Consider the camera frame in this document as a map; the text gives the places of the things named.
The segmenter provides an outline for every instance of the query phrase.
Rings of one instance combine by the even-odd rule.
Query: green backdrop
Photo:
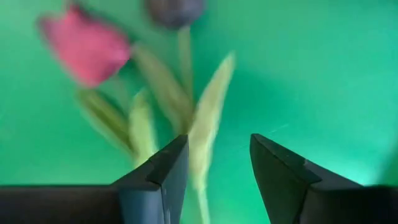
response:
[[[154,27],[141,0],[83,4],[178,71],[176,33]],[[76,85],[40,41],[37,16],[62,9],[61,0],[1,3],[2,185],[110,183],[132,169],[81,117]],[[208,0],[192,33],[197,98],[221,59],[230,50],[238,57],[210,169],[212,223],[268,222],[251,170],[251,133],[361,184],[398,183],[396,1]],[[131,63],[122,76],[141,85]],[[164,146],[169,125],[159,114],[157,121]],[[183,222],[195,223],[190,189],[185,203]]]

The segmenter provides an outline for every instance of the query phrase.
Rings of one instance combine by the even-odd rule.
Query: tulip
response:
[[[152,19],[169,29],[189,26],[205,8],[203,0],[145,0]]]
[[[39,27],[55,55],[83,86],[98,86],[130,58],[127,37],[75,3],[62,17],[41,17]]]

